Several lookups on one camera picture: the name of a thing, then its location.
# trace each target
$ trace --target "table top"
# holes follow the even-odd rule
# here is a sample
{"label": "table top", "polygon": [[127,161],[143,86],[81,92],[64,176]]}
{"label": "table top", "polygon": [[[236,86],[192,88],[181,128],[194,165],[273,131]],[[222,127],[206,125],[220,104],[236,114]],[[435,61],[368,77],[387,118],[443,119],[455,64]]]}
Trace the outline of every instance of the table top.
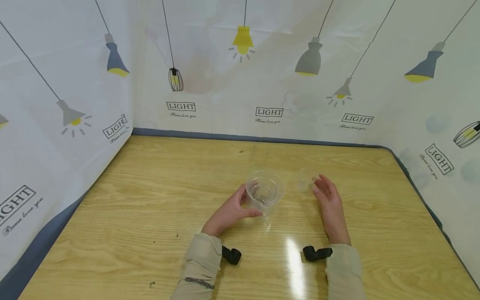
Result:
{"label": "table top", "polygon": [[270,224],[224,233],[242,260],[222,260],[214,299],[327,299],[325,262],[301,254],[328,245],[313,195],[297,189],[302,168],[336,183],[368,299],[479,298],[387,150],[133,136],[20,299],[168,299],[193,235],[257,169],[275,172],[285,196]]}

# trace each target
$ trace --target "lamp cord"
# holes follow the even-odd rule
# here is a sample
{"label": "lamp cord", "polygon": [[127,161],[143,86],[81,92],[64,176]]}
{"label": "lamp cord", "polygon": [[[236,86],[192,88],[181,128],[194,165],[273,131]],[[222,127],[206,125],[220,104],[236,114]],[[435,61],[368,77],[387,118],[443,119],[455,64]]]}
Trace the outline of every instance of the lamp cord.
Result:
{"label": "lamp cord", "polygon": [[460,21],[458,21],[458,23],[455,25],[455,27],[453,27],[452,31],[450,31],[450,33],[447,35],[447,37],[445,38],[444,40],[444,43],[447,41],[447,39],[450,37],[450,35],[453,33],[453,31],[456,29],[456,27],[458,26],[458,24],[460,24],[460,22],[463,20],[463,18],[465,18],[465,16],[467,15],[467,13],[472,9],[473,5],[475,5],[475,3],[477,3],[477,0],[473,1],[472,5],[470,5],[470,7],[468,8],[467,12],[463,15],[463,17],[460,19]]}
{"label": "lamp cord", "polygon": [[367,53],[368,48],[370,48],[370,45],[373,43],[373,41],[374,41],[375,38],[377,37],[377,34],[378,34],[378,32],[380,31],[380,28],[382,28],[382,25],[385,23],[385,20],[387,19],[388,15],[389,15],[390,12],[392,11],[392,8],[393,8],[393,5],[395,4],[395,2],[396,2],[396,0],[393,0],[392,5],[390,5],[390,9],[388,10],[386,16],[384,17],[384,20],[382,21],[382,23],[381,23],[380,26],[378,27],[377,32],[376,32],[375,35],[373,36],[372,41],[368,44],[367,48],[365,49],[365,52],[364,52],[363,55],[361,56],[361,58],[360,58],[359,62],[357,63],[357,65],[355,66],[355,69],[353,69],[353,72],[352,72],[352,75],[350,75],[350,78],[352,78],[353,73],[355,73],[355,70],[358,68],[361,60],[363,59],[363,57],[364,57],[365,54]]}
{"label": "lamp cord", "polygon": [[107,29],[108,34],[110,34],[110,31],[108,30],[107,22],[105,22],[105,18],[103,17],[102,10],[100,9],[100,6],[98,5],[98,1],[95,0],[96,6],[98,7],[98,11],[100,12],[100,15],[102,16],[103,24],[105,24],[105,28]]}
{"label": "lamp cord", "polygon": [[168,32],[167,14],[165,13],[165,4],[162,0],[163,15],[165,16],[165,26],[167,27],[168,45],[170,46],[170,55],[172,56],[172,66],[175,69],[175,62],[173,61],[172,43],[170,42],[170,33]]}
{"label": "lamp cord", "polygon": [[52,89],[52,87],[48,84],[48,82],[45,80],[45,78],[43,77],[42,73],[40,73],[40,71],[36,68],[36,66],[33,64],[32,60],[28,57],[28,55],[25,53],[25,51],[22,49],[22,47],[20,47],[20,45],[17,43],[17,41],[15,40],[15,38],[13,38],[12,34],[10,33],[10,31],[8,31],[8,29],[5,27],[5,25],[3,25],[2,21],[0,21],[0,25],[3,27],[3,29],[5,29],[5,31],[8,33],[8,35],[12,38],[12,40],[14,41],[14,43],[17,45],[17,47],[20,49],[20,51],[25,55],[25,57],[28,59],[28,61],[30,62],[30,64],[32,65],[32,67],[35,69],[35,71],[38,73],[38,75],[40,75],[40,77],[42,77],[43,81],[47,84],[47,86],[50,88],[50,91],[52,91],[52,93],[55,95],[55,97],[57,97],[57,99],[59,101],[61,101],[61,99],[58,97],[57,93],[55,93],[55,91]]}
{"label": "lamp cord", "polygon": [[246,19],[247,19],[247,0],[245,0],[245,14],[243,15],[243,27],[245,27]]}
{"label": "lamp cord", "polygon": [[328,7],[327,13],[325,14],[324,21],[322,22],[322,26],[320,27],[320,31],[318,32],[318,37],[320,37],[320,33],[322,32],[322,28],[324,27],[325,20],[327,19],[328,12],[330,11],[330,8],[332,7],[332,4],[333,4],[333,0],[330,3],[330,6]]}

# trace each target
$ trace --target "gray lamp shade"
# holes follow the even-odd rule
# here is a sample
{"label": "gray lamp shade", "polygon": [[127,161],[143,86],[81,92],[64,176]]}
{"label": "gray lamp shade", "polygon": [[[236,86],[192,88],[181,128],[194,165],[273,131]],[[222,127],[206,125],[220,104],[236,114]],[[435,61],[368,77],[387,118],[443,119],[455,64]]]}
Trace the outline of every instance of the gray lamp shade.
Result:
{"label": "gray lamp shade", "polygon": [[2,116],[2,115],[0,115],[0,129],[1,129],[3,126],[7,125],[7,124],[8,124],[7,118],[4,117],[4,116]]}
{"label": "gray lamp shade", "polygon": [[117,49],[117,44],[113,41],[113,37],[111,34],[105,35],[105,41],[107,48],[110,49],[110,55],[108,56],[107,62],[107,71],[110,73],[117,74],[121,77],[127,76],[130,71],[128,71],[127,67],[123,64],[121,60],[120,54]]}
{"label": "gray lamp shade", "polygon": [[352,78],[347,78],[347,80],[345,80],[345,83],[335,92],[334,95],[340,96],[339,98],[343,98],[344,96],[351,96],[352,94],[350,93],[350,88],[348,87],[350,81],[352,81]]}
{"label": "gray lamp shade", "polygon": [[314,36],[312,41],[308,43],[308,50],[300,57],[295,73],[307,76],[318,75],[321,62],[320,48],[322,47],[319,41],[320,39]]}
{"label": "gray lamp shade", "polygon": [[437,59],[442,56],[445,43],[440,42],[428,52],[427,58],[405,74],[405,78],[414,83],[421,83],[433,78]]}
{"label": "gray lamp shade", "polygon": [[76,120],[80,119],[85,115],[82,112],[68,107],[67,103],[65,103],[65,101],[63,100],[58,101],[57,104],[63,111],[63,127],[75,122]]}

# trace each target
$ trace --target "hand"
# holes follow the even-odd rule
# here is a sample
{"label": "hand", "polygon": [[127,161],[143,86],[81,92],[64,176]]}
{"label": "hand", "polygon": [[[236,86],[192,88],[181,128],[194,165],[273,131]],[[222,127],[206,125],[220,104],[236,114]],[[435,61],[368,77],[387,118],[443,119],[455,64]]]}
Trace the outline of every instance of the hand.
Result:
{"label": "hand", "polygon": [[202,232],[218,238],[225,229],[233,226],[237,221],[247,217],[261,216],[262,212],[257,209],[241,207],[247,197],[245,184],[242,184],[208,219]]}
{"label": "hand", "polygon": [[347,244],[351,246],[347,223],[343,214],[342,198],[335,185],[325,175],[315,179],[313,194],[321,207],[325,233],[330,244]]}

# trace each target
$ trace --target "black clip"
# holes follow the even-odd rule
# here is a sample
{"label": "black clip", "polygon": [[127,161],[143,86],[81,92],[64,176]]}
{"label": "black clip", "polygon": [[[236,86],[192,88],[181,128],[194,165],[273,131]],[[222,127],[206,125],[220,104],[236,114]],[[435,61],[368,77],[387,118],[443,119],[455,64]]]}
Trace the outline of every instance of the black clip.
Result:
{"label": "black clip", "polygon": [[330,257],[333,253],[332,248],[322,248],[315,251],[313,246],[303,248],[303,255],[309,262],[316,262],[321,259]]}
{"label": "black clip", "polygon": [[241,252],[235,248],[230,250],[229,248],[222,246],[222,257],[225,258],[229,264],[238,265],[241,258]]}

